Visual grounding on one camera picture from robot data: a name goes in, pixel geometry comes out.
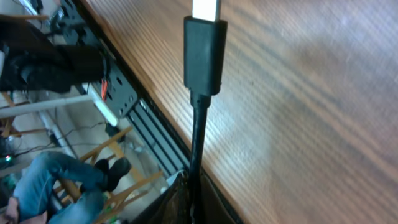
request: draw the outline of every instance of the person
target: person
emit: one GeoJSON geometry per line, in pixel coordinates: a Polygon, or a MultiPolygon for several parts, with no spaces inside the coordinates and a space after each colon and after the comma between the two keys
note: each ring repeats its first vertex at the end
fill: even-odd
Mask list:
{"type": "Polygon", "coordinates": [[[126,158],[118,159],[109,169],[106,159],[91,166],[61,152],[42,152],[18,182],[0,224],[92,223],[104,207],[103,192],[112,192],[130,168],[126,158]],[[76,203],[48,217],[49,198],[59,178],[81,182],[82,195],[76,203]]]}

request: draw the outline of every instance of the shoe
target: shoe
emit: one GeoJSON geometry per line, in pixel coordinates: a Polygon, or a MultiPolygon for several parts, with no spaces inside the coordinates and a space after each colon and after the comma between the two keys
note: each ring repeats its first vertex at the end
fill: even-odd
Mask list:
{"type": "MultiPolygon", "coordinates": [[[[105,175],[109,172],[109,162],[106,159],[100,159],[95,164],[94,167],[102,171],[105,175]]],[[[86,191],[83,185],[79,188],[80,193],[84,193],[86,191]]]]}
{"type": "Polygon", "coordinates": [[[129,173],[131,164],[126,158],[118,159],[108,172],[108,186],[106,190],[112,192],[119,184],[119,180],[129,173]]]}

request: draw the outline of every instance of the blue jeans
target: blue jeans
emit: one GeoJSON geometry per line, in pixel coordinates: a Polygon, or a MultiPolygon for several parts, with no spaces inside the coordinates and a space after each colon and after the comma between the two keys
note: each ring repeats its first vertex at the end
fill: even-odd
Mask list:
{"type": "Polygon", "coordinates": [[[18,182],[14,197],[19,201],[19,220],[23,221],[47,210],[53,185],[59,178],[82,182],[86,192],[77,203],[63,208],[48,223],[92,223],[104,207],[99,185],[106,185],[107,176],[99,169],[61,152],[42,152],[18,182]]]}

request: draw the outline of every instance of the brown tabletop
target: brown tabletop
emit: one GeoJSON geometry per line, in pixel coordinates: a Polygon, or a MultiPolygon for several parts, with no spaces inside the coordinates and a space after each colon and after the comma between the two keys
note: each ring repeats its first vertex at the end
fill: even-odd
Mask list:
{"type": "MultiPolygon", "coordinates": [[[[191,0],[87,0],[190,145],[191,0]]],[[[398,2],[224,0],[204,168],[247,223],[398,223],[398,2]]]]}

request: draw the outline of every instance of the gray floor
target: gray floor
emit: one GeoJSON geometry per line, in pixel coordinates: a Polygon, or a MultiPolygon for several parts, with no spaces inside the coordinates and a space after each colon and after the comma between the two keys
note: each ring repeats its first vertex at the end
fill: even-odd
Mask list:
{"type": "MultiPolygon", "coordinates": [[[[53,0],[43,0],[44,4],[44,13],[51,14],[57,6],[53,3],[53,0]]],[[[11,0],[0,1],[0,14],[27,14],[27,11],[23,9],[22,6],[19,6],[12,2],[11,0]]],[[[52,92],[47,91],[37,91],[30,92],[29,99],[33,101],[45,101],[56,98],[65,98],[70,96],[77,96],[78,92],[72,88],[71,92],[66,95],[59,95],[52,92]]],[[[14,101],[16,103],[26,101],[26,95],[15,92],[14,93],[14,101]]],[[[0,106],[5,106],[6,102],[0,96],[0,106]]],[[[96,108],[96,106],[92,102],[86,103],[78,103],[74,105],[68,105],[63,107],[54,108],[48,110],[51,118],[58,124],[59,128],[63,131],[63,133],[67,133],[73,129],[79,129],[78,131],[74,131],[67,136],[67,140],[71,145],[75,144],[101,144],[102,142],[109,139],[109,136],[105,133],[104,128],[105,125],[97,125],[94,128],[88,129],[80,129],[80,127],[91,127],[96,123],[104,122],[104,117],[100,113],[100,111],[96,108]]],[[[123,129],[130,124],[126,119],[120,121],[119,128],[123,129]]],[[[18,116],[13,126],[19,130],[29,130],[29,129],[37,129],[44,128],[43,122],[38,116],[37,113],[30,113],[18,116]]],[[[36,146],[46,146],[50,142],[48,133],[40,133],[40,134],[30,134],[25,135],[21,138],[16,138],[14,140],[14,145],[17,150],[26,150],[36,146]]],[[[137,170],[141,172],[144,177],[148,177],[157,171],[159,171],[159,166],[156,162],[151,158],[149,153],[147,153],[146,148],[142,147],[141,140],[134,134],[134,130],[131,131],[127,135],[126,143],[121,144],[122,150],[125,151],[126,157],[130,160],[131,164],[135,166],[137,170]]],[[[78,154],[78,156],[84,155],[86,152],[92,150],[95,146],[73,146],[72,148],[78,154]]],[[[56,151],[63,151],[63,149],[51,149],[56,151]]],[[[18,159],[20,161],[29,161],[34,158],[39,152],[32,152],[30,154],[23,155],[18,159]]],[[[106,148],[100,154],[99,158],[105,158],[110,156],[110,149],[106,148]]],[[[134,179],[131,176],[125,176],[120,181],[117,189],[114,193],[118,193],[135,183],[134,179]]],[[[140,190],[148,190],[149,193],[133,202],[129,206],[127,206],[123,212],[121,212],[118,217],[121,219],[132,220],[137,214],[139,214],[143,209],[148,206],[153,200],[155,200],[159,195],[162,188],[166,187],[167,183],[164,178],[161,178],[154,183],[145,186],[140,190]]]]}

